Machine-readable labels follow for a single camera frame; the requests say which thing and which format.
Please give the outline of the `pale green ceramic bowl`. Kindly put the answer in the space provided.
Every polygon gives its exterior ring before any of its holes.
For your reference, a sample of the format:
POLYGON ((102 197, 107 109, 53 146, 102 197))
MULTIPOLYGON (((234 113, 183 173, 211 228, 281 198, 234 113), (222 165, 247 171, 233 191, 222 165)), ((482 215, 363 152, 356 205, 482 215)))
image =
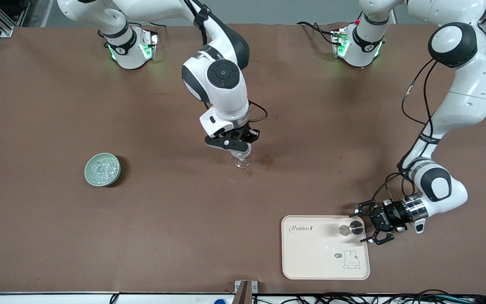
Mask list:
POLYGON ((87 183, 89 185, 92 185, 93 187, 107 187, 108 185, 111 185, 111 184, 115 183, 115 181, 119 178, 120 172, 121 172, 121 165, 120 165, 120 162, 119 162, 118 158, 115 155, 113 155, 113 154, 110 154, 110 153, 106 153, 105 152, 105 153, 96 154, 95 156, 93 156, 92 158, 89 159, 89 161, 86 163, 86 166, 84 168, 84 177, 85 177, 87 183), (119 171, 118 171, 118 173, 116 173, 116 176, 114 177, 113 180, 109 181, 106 184, 97 185, 97 184, 94 183, 94 181, 92 179, 91 172, 89 170, 89 166, 93 162, 98 161, 98 160, 101 160, 103 158, 114 158, 118 162, 119 171))

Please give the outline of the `brown table cover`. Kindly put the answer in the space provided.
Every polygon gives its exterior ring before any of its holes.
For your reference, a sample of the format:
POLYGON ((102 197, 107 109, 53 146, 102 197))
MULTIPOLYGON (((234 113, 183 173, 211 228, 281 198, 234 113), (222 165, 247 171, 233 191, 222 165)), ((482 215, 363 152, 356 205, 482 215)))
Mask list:
POLYGON ((467 188, 463 206, 382 246, 362 281, 289 280, 287 215, 349 215, 372 197, 421 126, 400 102, 429 60, 432 25, 397 24, 353 68, 308 27, 232 25, 248 41, 249 98, 269 116, 251 164, 204 143, 205 111, 181 79, 194 27, 160 31, 159 60, 119 67, 90 27, 19 28, 0 41, 0 292, 486 294, 486 119, 444 136, 433 159, 467 188), (93 187, 90 158, 119 178, 93 187))

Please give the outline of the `clear ice cubes pile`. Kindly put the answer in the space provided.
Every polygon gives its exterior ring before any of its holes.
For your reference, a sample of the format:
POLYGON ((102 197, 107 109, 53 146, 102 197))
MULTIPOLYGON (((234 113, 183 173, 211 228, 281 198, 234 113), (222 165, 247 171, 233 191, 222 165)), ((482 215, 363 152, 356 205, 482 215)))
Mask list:
POLYGON ((106 184, 113 180, 119 171, 118 162, 114 158, 103 158, 94 161, 90 166, 92 179, 95 184, 106 184))

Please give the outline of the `steel double jigger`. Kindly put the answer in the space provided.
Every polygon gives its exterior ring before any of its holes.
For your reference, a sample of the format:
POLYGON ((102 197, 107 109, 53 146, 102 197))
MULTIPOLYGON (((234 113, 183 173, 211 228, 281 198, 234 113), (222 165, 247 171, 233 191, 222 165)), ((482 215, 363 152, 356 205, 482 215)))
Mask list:
POLYGON ((365 227, 363 223, 355 220, 351 221, 348 225, 341 225, 339 227, 339 233, 342 236, 351 236, 351 235, 361 235, 365 231, 365 227))

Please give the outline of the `brown vertical post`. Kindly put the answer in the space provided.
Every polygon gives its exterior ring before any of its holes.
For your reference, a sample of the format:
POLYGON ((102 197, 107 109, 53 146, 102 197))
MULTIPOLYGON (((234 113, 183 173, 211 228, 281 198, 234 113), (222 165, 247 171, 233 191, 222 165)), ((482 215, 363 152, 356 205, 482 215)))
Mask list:
POLYGON ((232 304, 253 304, 251 281, 241 281, 232 304))

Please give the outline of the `grey metal clamp bracket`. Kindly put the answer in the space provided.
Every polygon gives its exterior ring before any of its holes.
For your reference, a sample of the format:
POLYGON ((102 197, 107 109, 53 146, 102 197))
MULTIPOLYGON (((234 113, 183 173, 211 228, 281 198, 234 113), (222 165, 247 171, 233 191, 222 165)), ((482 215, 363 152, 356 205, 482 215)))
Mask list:
POLYGON ((247 287, 248 289, 251 290, 253 294, 259 292, 259 282, 257 280, 236 280, 234 282, 234 289, 233 289, 234 294, 238 291, 241 285, 244 285, 244 282, 248 282, 247 287))

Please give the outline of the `cream rabbit print tray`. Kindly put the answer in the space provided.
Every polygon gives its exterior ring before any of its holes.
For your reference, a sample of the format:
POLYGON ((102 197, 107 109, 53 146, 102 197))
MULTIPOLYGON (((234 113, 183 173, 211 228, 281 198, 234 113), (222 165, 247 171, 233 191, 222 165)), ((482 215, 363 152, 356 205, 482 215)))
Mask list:
POLYGON ((290 280, 365 280, 370 276, 365 231, 342 236, 360 217, 289 215, 281 221, 282 271, 290 280))

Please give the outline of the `clear stemmed wine glass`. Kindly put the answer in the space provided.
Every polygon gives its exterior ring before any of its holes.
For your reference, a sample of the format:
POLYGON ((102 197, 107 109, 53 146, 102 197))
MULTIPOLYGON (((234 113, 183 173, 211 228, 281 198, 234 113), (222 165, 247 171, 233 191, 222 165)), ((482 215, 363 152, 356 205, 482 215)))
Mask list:
POLYGON ((231 151, 232 156, 234 157, 234 164, 238 168, 246 168, 251 163, 250 158, 251 153, 251 144, 246 144, 246 149, 243 152, 240 151, 231 151))

